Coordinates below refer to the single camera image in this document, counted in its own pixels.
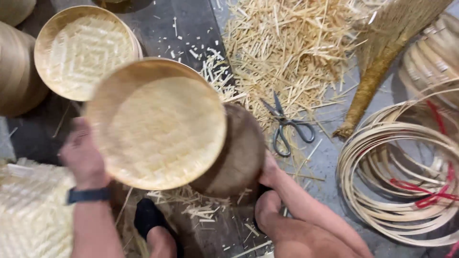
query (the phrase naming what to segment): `scissors blade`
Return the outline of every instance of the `scissors blade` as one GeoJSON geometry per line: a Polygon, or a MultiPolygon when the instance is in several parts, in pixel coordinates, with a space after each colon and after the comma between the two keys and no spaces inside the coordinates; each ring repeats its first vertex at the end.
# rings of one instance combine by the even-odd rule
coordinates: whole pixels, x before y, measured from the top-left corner
{"type": "Polygon", "coordinates": [[[278,118],[278,117],[280,117],[279,112],[277,112],[277,110],[275,110],[271,105],[269,105],[264,99],[260,99],[260,100],[261,100],[261,102],[263,102],[263,105],[271,113],[271,115],[275,116],[276,119],[279,119],[278,118]]]}
{"type": "Polygon", "coordinates": [[[279,98],[277,97],[276,92],[273,90],[274,94],[274,103],[276,104],[276,110],[280,114],[280,116],[284,116],[284,110],[282,109],[282,105],[280,104],[279,98]]]}

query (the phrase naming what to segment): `black watch strap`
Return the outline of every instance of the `black watch strap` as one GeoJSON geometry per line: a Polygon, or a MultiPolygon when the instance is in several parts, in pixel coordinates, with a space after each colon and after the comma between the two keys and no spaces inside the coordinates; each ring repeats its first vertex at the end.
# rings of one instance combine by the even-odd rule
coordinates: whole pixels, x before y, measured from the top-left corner
{"type": "Polygon", "coordinates": [[[75,202],[108,201],[109,199],[110,191],[108,187],[83,191],[76,191],[74,187],[68,191],[67,204],[75,202]]]}

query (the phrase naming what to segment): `gray floor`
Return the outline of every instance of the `gray floor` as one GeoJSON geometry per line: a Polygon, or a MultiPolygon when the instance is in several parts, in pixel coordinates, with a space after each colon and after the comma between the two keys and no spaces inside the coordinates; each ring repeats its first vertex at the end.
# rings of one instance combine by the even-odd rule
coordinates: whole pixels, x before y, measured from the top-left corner
{"type": "MultiPolygon", "coordinates": [[[[220,29],[223,31],[223,26],[230,17],[227,5],[224,0],[220,0],[220,5],[223,7],[222,10],[220,10],[215,0],[212,0],[212,2],[217,21],[220,25],[220,29]]],[[[458,5],[451,6],[448,11],[456,16],[459,16],[458,5]]],[[[397,76],[394,76],[393,71],[395,71],[394,68],[392,68],[392,72],[389,73],[389,76],[382,85],[381,90],[378,91],[375,98],[373,99],[367,110],[367,116],[381,109],[382,107],[386,107],[393,103],[399,103],[408,99],[408,93],[406,92],[401,82],[398,80],[397,76]]],[[[344,89],[352,87],[355,85],[355,81],[358,80],[358,70],[354,69],[347,75],[344,89]]],[[[354,90],[350,92],[348,98],[349,101],[347,103],[344,103],[341,106],[333,105],[318,110],[318,113],[334,111],[323,116],[318,116],[319,120],[330,120],[329,123],[324,123],[325,130],[328,133],[333,132],[341,124],[344,115],[343,113],[349,107],[351,97],[353,96],[354,92],[354,90]]],[[[342,203],[341,198],[338,196],[338,190],[336,188],[335,182],[336,161],[338,158],[339,150],[342,146],[342,142],[340,142],[338,139],[333,139],[333,141],[330,141],[323,133],[319,133],[316,143],[319,141],[319,139],[323,139],[323,141],[312,156],[312,161],[309,163],[309,166],[314,168],[315,176],[326,178],[326,181],[320,185],[310,186],[309,192],[318,200],[327,204],[334,212],[344,217],[344,219],[352,227],[354,227],[367,242],[375,257],[439,258],[445,256],[449,250],[449,247],[430,248],[427,250],[426,248],[409,247],[397,242],[393,242],[381,236],[372,229],[366,227],[357,218],[355,218],[352,213],[347,211],[345,204],[342,203]]],[[[306,149],[306,155],[308,155],[311,150],[312,148],[306,149]]],[[[0,117],[0,157],[14,158],[11,145],[8,141],[6,123],[2,117],[0,117]]]]}

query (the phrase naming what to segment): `hand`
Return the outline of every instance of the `hand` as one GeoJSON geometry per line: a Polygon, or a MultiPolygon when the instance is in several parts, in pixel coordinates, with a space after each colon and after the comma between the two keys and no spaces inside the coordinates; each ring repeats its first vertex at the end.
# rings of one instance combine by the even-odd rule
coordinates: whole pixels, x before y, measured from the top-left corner
{"type": "Polygon", "coordinates": [[[274,188],[274,185],[277,181],[276,177],[279,172],[282,172],[282,170],[277,165],[273,155],[269,152],[269,150],[266,150],[263,170],[258,181],[262,185],[274,188]]]}
{"type": "Polygon", "coordinates": [[[102,155],[93,143],[91,128],[84,118],[73,120],[74,129],[58,156],[75,177],[76,190],[106,187],[110,177],[105,173],[102,155]]]}

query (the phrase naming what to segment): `scissors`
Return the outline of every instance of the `scissors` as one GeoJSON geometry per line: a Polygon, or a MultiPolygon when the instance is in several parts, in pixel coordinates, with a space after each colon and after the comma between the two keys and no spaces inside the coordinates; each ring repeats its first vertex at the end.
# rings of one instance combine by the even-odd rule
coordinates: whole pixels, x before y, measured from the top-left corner
{"type": "Polygon", "coordinates": [[[268,111],[279,121],[279,128],[276,129],[274,132],[274,137],[273,137],[273,148],[276,151],[277,154],[279,154],[281,157],[290,157],[291,155],[291,148],[290,144],[288,143],[287,139],[285,138],[284,135],[284,127],[291,125],[295,130],[297,131],[298,135],[300,135],[300,138],[306,142],[306,143],[312,143],[315,138],[315,130],[307,122],[301,121],[301,120],[295,120],[295,119],[287,119],[284,116],[284,110],[282,109],[282,106],[279,102],[279,98],[276,95],[276,92],[273,91],[274,94],[274,102],[276,104],[276,108],[273,108],[270,106],[264,99],[260,99],[264,106],[268,109],[268,111]],[[309,131],[311,131],[311,138],[308,139],[306,138],[306,135],[304,135],[303,131],[301,130],[300,126],[306,126],[309,131]],[[287,152],[281,152],[279,151],[279,148],[277,147],[277,138],[280,136],[282,141],[285,144],[285,147],[287,148],[287,152]]]}

